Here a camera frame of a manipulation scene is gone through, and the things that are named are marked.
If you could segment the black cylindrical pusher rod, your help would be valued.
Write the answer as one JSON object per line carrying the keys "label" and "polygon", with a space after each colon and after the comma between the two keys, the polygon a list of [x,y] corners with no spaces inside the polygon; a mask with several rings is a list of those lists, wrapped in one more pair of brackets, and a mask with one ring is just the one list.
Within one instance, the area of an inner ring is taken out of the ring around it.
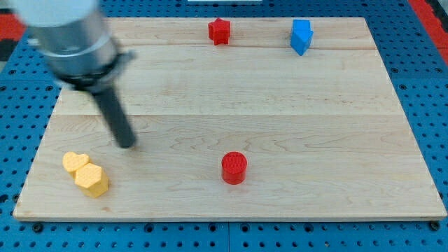
{"label": "black cylindrical pusher rod", "polygon": [[136,136],[113,87],[92,94],[116,143],[121,148],[131,148]]}

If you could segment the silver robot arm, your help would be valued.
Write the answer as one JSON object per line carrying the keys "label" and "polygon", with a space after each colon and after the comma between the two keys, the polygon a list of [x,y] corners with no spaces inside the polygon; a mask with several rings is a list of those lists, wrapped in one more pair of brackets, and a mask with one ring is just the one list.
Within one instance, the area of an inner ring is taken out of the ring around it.
{"label": "silver robot arm", "polygon": [[135,55],[121,50],[99,2],[10,0],[9,4],[57,82],[90,93],[119,147],[132,147],[137,139],[114,83]]}

